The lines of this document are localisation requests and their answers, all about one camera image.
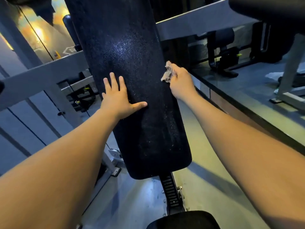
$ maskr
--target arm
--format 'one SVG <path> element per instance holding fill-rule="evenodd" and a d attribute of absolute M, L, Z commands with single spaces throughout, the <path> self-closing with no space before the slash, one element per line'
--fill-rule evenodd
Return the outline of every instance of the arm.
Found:
<path fill-rule="evenodd" d="M 101 108 L 85 123 L 0 178 L 0 228 L 76 228 L 116 123 L 145 107 L 130 104 L 123 77 L 104 79 Z"/>
<path fill-rule="evenodd" d="M 174 65 L 170 88 L 193 111 L 217 156 L 272 228 L 305 228 L 305 157 L 198 95 Z"/>

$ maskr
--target hand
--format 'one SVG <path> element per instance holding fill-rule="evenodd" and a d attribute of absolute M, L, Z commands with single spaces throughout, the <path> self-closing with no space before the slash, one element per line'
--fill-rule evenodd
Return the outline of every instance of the hand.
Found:
<path fill-rule="evenodd" d="M 197 95 L 193 80 L 188 71 L 172 63 L 173 70 L 177 73 L 170 80 L 170 89 L 177 99 L 186 101 L 192 95 Z"/>
<path fill-rule="evenodd" d="M 101 110 L 111 112 L 117 120 L 120 120 L 147 106 L 146 102 L 129 103 L 127 88 L 122 76 L 119 77 L 120 91 L 113 72 L 110 73 L 110 78 L 111 86 L 108 79 L 104 78 L 106 93 L 102 93 Z"/>

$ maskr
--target forearm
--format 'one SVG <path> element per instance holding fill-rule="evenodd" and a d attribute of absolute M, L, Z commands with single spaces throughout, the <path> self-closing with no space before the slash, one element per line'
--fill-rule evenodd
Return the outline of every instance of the forearm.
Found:
<path fill-rule="evenodd" d="M 0 220 L 7 223 L 1 227 L 73 228 L 89 200 L 106 140 L 116 123 L 98 110 L 1 177 Z"/>
<path fill-rule="evenodd" d="M 288 221 L 305 220 L 304 157 L 199 95 L 192 95 L 185 102 L 221 162 L 269 224 L 275 228 L 298 228 L 301 224 Z"/>

